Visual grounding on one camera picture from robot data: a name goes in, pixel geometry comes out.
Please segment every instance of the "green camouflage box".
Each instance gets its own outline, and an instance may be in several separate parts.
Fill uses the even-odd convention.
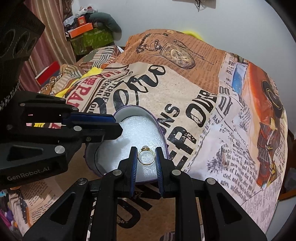
[[[94,28],[70,40],[76,55],[88,54],[96,48],[113,42],[110,30]]]

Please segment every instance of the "white foam insert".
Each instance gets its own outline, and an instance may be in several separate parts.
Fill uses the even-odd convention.
[[[147,117],[131,116],[121,121],[122,135],[116,140],[104,141],[96,152],[96,163],[106,172],[117,169],[121,160],[128,158],[131,147],[140,152],[143,146],[148,146],[154,153],[156,147],[161,147],[165,156],[165,142],[157,126]],[[149,163],[152,154],[144,151],[140,154],[143,163]],[[148,182],[157,179],[155,162],[144,166],[138,161],[136,182]]]

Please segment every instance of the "white wall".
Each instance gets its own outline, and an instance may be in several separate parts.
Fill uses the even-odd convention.
[[[268,241],[271,241],[274,236],[280,231],[280,229],[283,227],[288,217],[290,216],[295,205],[296,196],[278,202],[271,223],[266,232],[266,237]]]
[[[217,0],[216,9],[199,12],[194,0],[74,0],[72,7],[75,12],[89,5],[121,26],[119,46],[147,29],[193,30],[214,47],[258,65],[276,82],[288,128],[296,135],[296,43],[264,0]]]

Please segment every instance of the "striped curtain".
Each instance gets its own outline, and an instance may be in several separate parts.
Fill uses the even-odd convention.
[[[74,64],[75,55],[70,42],[66,41],[63,18],[72,14],[63,9],[69,0],[26,0],[25,5],[45,25],[45,30],[38,40],[28,61],[24,63],[20,74],[20,89],[38,92],[40,85],[35,77],[54,61],[62,64]]]

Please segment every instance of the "large black letter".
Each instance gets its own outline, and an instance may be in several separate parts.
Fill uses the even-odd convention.
[[[180,139],[176,138],[176,134],[178,132],[180,132],[182,134]],[[188,139],[192,143],[196,144],[196,139],[189,132],[187,132],[185,128],[183,128],[181,126],[176,126],[172,130],[171,134],[168,136],[168,141],[173,143],[178,149],[182,149],[183,151],[187,152],[188,154],[191,154],[193,152],[193,149],[185,144],[186,139]]]
[[[204,98],[193,99],[192,101],[201,104],[209,113],[211,113],[211,111],[214,108],[213,104],[210,101],[208,101],[208,100],[206,100]]]
[[[177,153],[174,150],[171,150],[170,154],[168,155],[169,160],[173,160]]]
[[[163,119],[163,118],[157,118],[157,121],[159,123],[163,124],[164,126],[166,126],[167,128],[170,128],[170,124],[167,124],[166,122],[173,123],[175,120],[172,119],[171,117],[169,117],[168,115],[166,115],[163,112],[160,115],[163,116],[165,119]]]
[[[229,109],[230,109],[230,106],[231,106],[232,104],[233,104],[233,103],[232,103],[232,101],[231,101],[231,97],[229,97],[228,104],[227,104],[227,106],[226,106],[226,108],[225,108],[225,111],[223,112],[224,115],[227,115],[227,114],[228,114]]]
[[[242,99],[242,97],[240,95],[239,96],[239,102],[242,104],[243,107],[245,107],[246,103],[244,102],[244,100]]]
[[[122,99],[120,97],[120,91],[122,91],[124,93],[124,95],[126,96],[126,103],[125,104],[122,102]],[[116,90],[113,94],[113,104],[114,104],[115,110],[118,111],[121,107],[126,106],[128,104],[128,100],[129,100],[129,96],[128,96],[127,90],[123,90],[123,89]]]
[[[173,115],[173,117],[177,117],[180,114],[180,109],[176,106],[173,106],[172,108],[169,109],[169,107],[171,107],[172,104],[167,104],[165,106],[165,112],[171,114],[174,110],[176,111],[176,113]]]
[[[157,79],[156,75],[164,75],[164,74],[165,74],[165,68],[164,68],[164,66],[156,65],[156,64],[151,65],[151,66],[149,67],[148,71],[151,72],[151,73],[155,76],[156,79]]]
[[[193,115],[191,113],[192,109],[196,109],[202,116],[202,121],[200,121],[200,119],[198,117],[196,117],[195,115]],[[191,103],[187,109],[186,109],[186,115],[187,117],[189,117],[191,120],[193,120],[199,127],[203,127],[203,125],[205,124],[206,121],[206,115],[204,113],[204,111],[196,104]]]
[[[219,86],[219,93],[224,94],[224,88],[222,86]]]
[[[188,157],[183,156],[182,159],[179,161],[178,165],[176,166],[176,169],[181,170],[187,160]]]
[[[88,106],[88,108],[93,104],[93,103],[97,103],[99,110],[100,110],[100,114],[107,114],[107,107],[106,107],[106,103],[105,101],[101,98],[101,97],[97,97],[95,98],[92,103],[90,103],[90,105]]]
[[[129,220],[125,221],[117,214],[117,224],[124,229],[130,229],[135,226],[141,218],[140,212],[122,199],[118,199],[118,205],[122,206],[126,211],[128,211],[132,215],[132,217]]]
[[[141,198],[149,198],[155,200],[159,200],[161,198],[161,195],[158,192],[152,190],[149,187],[146,187],[145,185],[137,185],[136,187],[142,190],[142,192],[135,191],[134,195],[130,198],[130,200],[141,206],[146,211],[149,211],[150,208],[152,208],[152,205]]]
[[[226,97],[222,96],[221,97],[221,102],[218,105],[218,107],[220,108],[221,111],[223,110],[225,103],[226,103]]]

